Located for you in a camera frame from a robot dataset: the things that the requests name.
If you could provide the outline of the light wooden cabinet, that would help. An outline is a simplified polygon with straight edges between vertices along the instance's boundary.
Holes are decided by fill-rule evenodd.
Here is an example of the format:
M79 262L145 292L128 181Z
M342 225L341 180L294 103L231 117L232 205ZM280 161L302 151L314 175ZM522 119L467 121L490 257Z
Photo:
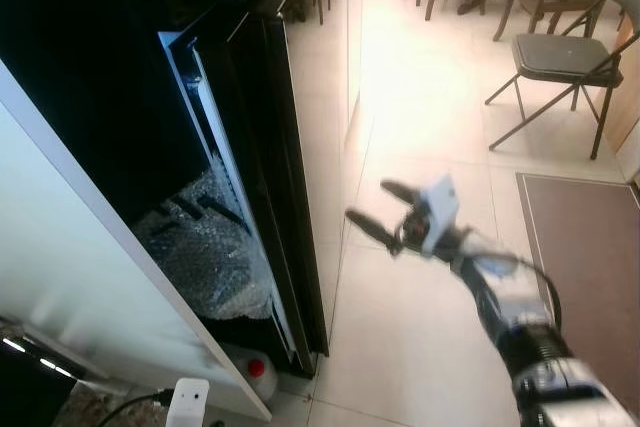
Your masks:
M603 138L609 152L622 151L640 115L640 40L622 49L618 70L622 83L613 89L609 112L605 119Z

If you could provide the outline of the bubble wrap sheet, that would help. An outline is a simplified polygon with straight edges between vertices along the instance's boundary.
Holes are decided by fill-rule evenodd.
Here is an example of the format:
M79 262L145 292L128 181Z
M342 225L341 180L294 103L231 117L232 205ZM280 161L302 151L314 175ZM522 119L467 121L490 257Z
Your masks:
M197 316L273 316L268 261L220 159L131 231Z

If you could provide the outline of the brown floor mat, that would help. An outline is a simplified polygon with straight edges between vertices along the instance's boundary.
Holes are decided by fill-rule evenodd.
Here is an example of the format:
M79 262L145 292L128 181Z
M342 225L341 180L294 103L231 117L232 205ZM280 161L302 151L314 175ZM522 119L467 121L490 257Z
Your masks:
M562 334L640 413L640 209L631 186L517 174L532 257L558 287Z

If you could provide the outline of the white fridge door panel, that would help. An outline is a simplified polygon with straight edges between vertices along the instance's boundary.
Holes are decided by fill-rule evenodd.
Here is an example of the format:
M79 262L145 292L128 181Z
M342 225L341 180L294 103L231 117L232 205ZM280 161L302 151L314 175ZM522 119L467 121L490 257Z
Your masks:
M0 317L92 376L271 412L0 62Z

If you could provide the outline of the patterned floor mat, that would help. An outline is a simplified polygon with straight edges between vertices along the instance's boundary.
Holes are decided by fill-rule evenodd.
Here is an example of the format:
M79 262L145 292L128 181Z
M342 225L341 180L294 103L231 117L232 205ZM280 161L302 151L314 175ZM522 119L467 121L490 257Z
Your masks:
M111 412L138 395L111 395L79 385L61 405L50 427L97 427ZM105 427L165 427L166 408L156 401L137 401L116 413Z

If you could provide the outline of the grey folding chair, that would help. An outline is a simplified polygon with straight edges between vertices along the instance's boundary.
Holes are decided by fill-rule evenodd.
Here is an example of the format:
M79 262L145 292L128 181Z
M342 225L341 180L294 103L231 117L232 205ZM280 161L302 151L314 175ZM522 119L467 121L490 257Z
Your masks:
M566 88L532 113L524 110L524 101L517 99L517 106L521 108L522 121L512 127L508 133L499 136L489 145L490 151L494 151L498 145L506 142L507 139L515 135L517 131L524 129L536 117L543 115L550 107L566 95L577 95L584 92L588 87L599 87L604 90L605 97L602 107L595 107L591 101L588 107L596 120L596 130L593 144L591 144L590 158L598 157L600 144L602 144L602 134L608 113L611 111L611 101L614 89L620 87L625 75L621 71L621 58L623 52L640 38L640 0L611 0L622 8L626 19L631 21L632 34L625 42L618 44L616 48L607 49L603 42L585 35L585 37L572 37L570 34L573 28L579 24L585 24L588 16L596 7L602 6L604 1L595 0L593 5L588 7L588 11L577 17L559 35L526 33L517 35L512 42L513 57L515 57L516 74L495 90L490 98L495 99L497 95L503 93L508 87L517 87L518 80L526 78L534 81L552 81L552 83L564 84Z

